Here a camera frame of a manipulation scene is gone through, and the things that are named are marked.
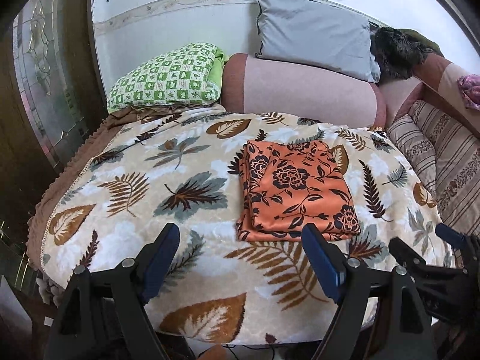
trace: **gray plush item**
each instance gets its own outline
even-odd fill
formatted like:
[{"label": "gray plush item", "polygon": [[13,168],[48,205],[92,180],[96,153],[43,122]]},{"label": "gray plush item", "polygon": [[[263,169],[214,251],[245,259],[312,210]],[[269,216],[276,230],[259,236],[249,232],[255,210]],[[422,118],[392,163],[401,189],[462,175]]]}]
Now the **gray plush item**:
[{"label": "gray plush item", "polygon": [[257,1],[258,58],[317,66],[371,83],[380,80],[364,16],[312,0]]}]

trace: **orange folded fabric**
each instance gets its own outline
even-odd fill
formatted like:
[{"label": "orange folded fabric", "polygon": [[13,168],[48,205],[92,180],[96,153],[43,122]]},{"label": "orange folded fabric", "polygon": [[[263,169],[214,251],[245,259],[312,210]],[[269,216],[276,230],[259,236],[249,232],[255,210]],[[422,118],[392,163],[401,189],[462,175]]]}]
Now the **orange folded fabric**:
[{"label": "orange folded fabric", "polygon": [[327,241],[359,234],[352,196],[328,146],[249,140],[239,162],[244,209],[242,241],[300,241],[313,223]]}]

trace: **decorative wall border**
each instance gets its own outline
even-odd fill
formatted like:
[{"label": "decorative wall border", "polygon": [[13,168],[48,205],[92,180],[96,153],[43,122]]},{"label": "decorative wall border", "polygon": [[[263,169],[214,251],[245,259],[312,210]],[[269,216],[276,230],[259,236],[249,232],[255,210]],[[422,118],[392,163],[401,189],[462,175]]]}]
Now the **decorative wall border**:
[{"label": "decorative wall border", "polygon": [[[337,4],[329,0],[314,1],[357,12],[366,17],[370,22],[374,24],[386,26],[385,23],[382,23],[374,17],[368,16],[355,9],[346,7],[345,5]],[[128,24],[135,23],[136,21],[144,20],[152,16],[162,15],[168,12],[175,12],[187,8],[230,4],[256,4],[256,0],[157,0],[152,3],[130,9],[101,23],[94,23],[95,35],[105,35],[106,33],[118,30],[119,28],[122,28]]]}]

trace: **bolt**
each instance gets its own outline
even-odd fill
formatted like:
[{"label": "bolt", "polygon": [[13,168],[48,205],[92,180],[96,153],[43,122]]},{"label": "bolt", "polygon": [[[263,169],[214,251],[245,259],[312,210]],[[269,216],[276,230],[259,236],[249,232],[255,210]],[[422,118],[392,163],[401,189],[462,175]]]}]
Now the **bolt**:
[{"label": "bolt", "polygon": [[354,257],[350,257],[346,263],[352,268],[358,268],[360,266],[360,261]]},{"label": "bolt", "polygon": [[407,270],[400,265],[395,267],[395,272],[397,272],[400,276],[405,276],[407,274]]},{"label": "bolt", "polygon": [[82,274],[83,272],[85,272],[85,266],[84,265],[78,265],[73,270],[73,273],[75,273],[76,275]]},{"label": "bolt", "polygon": [[124,259],[121,262],[121,265],[122,265],[123,268],[130,268],[134,264],[135,264],[135,259],[133,259],[133,258]]}]

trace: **bed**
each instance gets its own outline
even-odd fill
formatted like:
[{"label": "bed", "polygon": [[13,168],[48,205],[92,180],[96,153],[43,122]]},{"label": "bed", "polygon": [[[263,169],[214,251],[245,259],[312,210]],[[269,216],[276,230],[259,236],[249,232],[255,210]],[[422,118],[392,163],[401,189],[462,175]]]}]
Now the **bed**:
[{"label": "bed", "polygon": [[[441,222],[435,200],[418,199],[421,181],[379,128],[280,112],[235,114],[220,104],[124,124],[129,117],[105,121],[30,222],[28,254],[61,287],[78,264],[110,269],[174,222],[180,247],[162,291],[145,307],[156,330],[246,345],[322,339],[336,305],[323,294],[301,243],[237,239],[238,162],[247,140],[328,144],[361,226],[361,235],[337,242],[346,255],[391,270],[396,263],[387,245],[401,237],[427,263],[451,264],[434,233]],[[374,309],[372,300],[365,323]]]}]

